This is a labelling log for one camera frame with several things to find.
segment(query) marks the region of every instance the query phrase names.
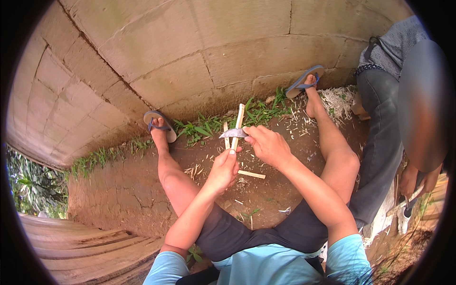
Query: knife blade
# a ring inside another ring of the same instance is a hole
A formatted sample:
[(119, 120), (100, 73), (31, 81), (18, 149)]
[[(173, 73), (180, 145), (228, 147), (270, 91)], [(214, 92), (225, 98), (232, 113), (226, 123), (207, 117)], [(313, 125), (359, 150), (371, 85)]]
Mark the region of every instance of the knife blade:
[(244, 132), (242, 128), (235, 128), (235, 129), (229, 129), (223, 134), (221, 134), (218, 138), (228, 138), (228, 137), (238, 137), (238, 138), (245, 138), (248, 137), (249, 135)]

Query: dirt ground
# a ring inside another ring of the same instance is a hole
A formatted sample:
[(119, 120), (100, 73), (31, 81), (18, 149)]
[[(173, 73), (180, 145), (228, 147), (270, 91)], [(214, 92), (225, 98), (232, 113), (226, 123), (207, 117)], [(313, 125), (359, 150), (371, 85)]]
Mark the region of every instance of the dirt ground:
[[(273, 118), (269, 126), (285, 137), (292, 153), (304, 165), (317, 175), (321, 174), (325, 162), (317, 147), (317, 127), (305, 126), (303, 119), (291, 124), (287, 119), (279, 122), (277, 118)], [(299, 136), (297, 132), (304, 128), (309, 134)], [(367, 139), (368, 121), (359, 121), (354, 117), (345, 121), (340, 130), (351, 148), (362, 157), (361, 146)], [(252, 216), (253, 229), (273, 227), (286, 218), (286, 214), (279, 210), (288, 207), (293, 210), (302, 196), (281, 173), (256, 158), (244, 140), (240, 141), (240, 145), (243, 147), (238, 155), (240, 168), (265, 174), (266, 178), (238, 175), (238, 183), (228, 189), (217, 203), (234, 216), (241, 216), (241, 212), (250, 214), (260, 208)], [(184, 169), (200, 164), (198, 172), (201, 169), (202, 172), (195, 175), (195, 182), (202, 185), (212, 166), (210, 158), (213, 160), (218, 155), (218, 149), (224, 147), (224, 141), (214, 138), (207, 140), (204, 146), (199, 143), (188, 149), (185, 146), (186, 139), (180, 137), (170, 145), (171, 155)], [(156, 149), (148, 149), (141, 156), (140, 153), (134, 156), (128, 153), (124, 162), (118, 160), (108, 163), (104, 169), (97, 166), (87, 179), (74, 181), (70, 178), (70, 219), (103, 230), (123, 228), (140, 236), (164, 237), (177, 216), (158, 179)]]

